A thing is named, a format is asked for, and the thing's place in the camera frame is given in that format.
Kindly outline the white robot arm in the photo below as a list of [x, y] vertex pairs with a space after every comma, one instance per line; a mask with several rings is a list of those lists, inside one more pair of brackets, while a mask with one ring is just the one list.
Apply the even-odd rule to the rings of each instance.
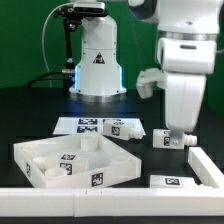
[[[214, 72], [219, 16], [224, 0], [126, 0], [131, 18], [143, 24], [131, 37], [140, 57], [148, 50], [159, 65], [142, 66], [136, 80], [141, 98], [153, 95], [156, 86], [165, 90], [165, 123], [169, 136], [155, 146], [177, 147], [194, 130], [206, 85]], [[101, 13], [83, 18], [81, 61], [75, 68], [70, 91], [88, 99], [109, 98], [125, 93], [122, 69], [117, 63], [119, 28]]]

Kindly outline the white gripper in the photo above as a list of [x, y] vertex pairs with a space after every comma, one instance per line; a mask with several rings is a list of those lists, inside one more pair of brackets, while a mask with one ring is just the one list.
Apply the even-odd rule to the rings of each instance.
[[182, 143], [184, 132], [197, 124], [206, 84], [205, 75], [166, 74], [165, 122], [173, 145]]

